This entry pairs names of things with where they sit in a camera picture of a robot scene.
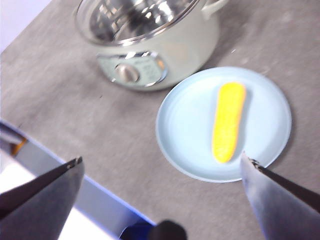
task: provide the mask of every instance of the yellow sponge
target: yellow sponge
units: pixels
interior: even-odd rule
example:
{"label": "yellow sponge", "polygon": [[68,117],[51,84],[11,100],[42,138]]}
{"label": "yellow sponge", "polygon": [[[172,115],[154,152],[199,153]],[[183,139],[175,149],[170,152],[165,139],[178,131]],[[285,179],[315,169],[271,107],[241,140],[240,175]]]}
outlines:
{"label": "yellow sponge", "polygon": [[212,133],[212,154],[220,163],[230,161],[238,141],[246,88],[238,82],[224,84],[218,94]]}

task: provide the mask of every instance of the control panel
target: control panel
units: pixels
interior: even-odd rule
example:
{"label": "control panel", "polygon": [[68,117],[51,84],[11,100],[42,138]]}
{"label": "control panel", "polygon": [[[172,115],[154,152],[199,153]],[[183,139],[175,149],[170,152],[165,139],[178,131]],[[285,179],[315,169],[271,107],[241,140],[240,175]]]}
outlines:
{"label": "control panel", "polygon": [[128,87],[150,87],[167,75],[165,63],[151,51],[112,56],[98,54],[97,60],[112,82]]}

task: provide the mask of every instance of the light blue plate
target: light blue plate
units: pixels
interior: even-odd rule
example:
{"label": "light blue plate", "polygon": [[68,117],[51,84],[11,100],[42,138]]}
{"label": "light blue plate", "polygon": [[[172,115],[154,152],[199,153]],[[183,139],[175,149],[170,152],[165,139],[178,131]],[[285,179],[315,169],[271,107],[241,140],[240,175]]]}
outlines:
{"label": "light blue plate", "polygon": [[[227,82],[246,87],[246,99],[232,159],[218,163],[211,141],[219,88]],[[216,67],[191,75],[163,100],[156,138],[166,159],[182,173],[202,181],[241,180],[242,151],[264,167],[282,152],[290,136],[291,112],[281,90],[263,75],[238,67]]]}

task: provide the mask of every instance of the gray countertop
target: gray countertop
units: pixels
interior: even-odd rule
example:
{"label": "gray countertop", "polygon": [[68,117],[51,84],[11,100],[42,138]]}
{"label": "gray countertop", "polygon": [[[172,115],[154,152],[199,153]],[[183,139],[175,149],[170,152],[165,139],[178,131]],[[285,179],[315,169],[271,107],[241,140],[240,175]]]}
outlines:
{"label": "gray countertop", "polygon": [[[106,80],[78,35],[79,0],[53,0],[1,55],[1,117],[155,222],[181,223],[189,239],[263,239],[241,181],[207,183],[173,168],[155,138],[169,90],[135,92]],[[231,0],[203,69],[239,66],[273,80],[293,126],[276,173],[320,193],[320,4]]]}

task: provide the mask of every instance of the electric cooking pot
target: electric cooking pot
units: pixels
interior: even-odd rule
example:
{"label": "electric cooking pot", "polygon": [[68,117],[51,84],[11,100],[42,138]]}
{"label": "electric cooking pot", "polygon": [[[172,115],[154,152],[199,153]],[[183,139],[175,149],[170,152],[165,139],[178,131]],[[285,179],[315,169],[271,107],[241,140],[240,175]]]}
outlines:
{"label": "electric cooking pot", "polygon": [[199,69],[219,38],[228,0],[82,0],[75,15],[107,78],[130,89],[173,86]]}

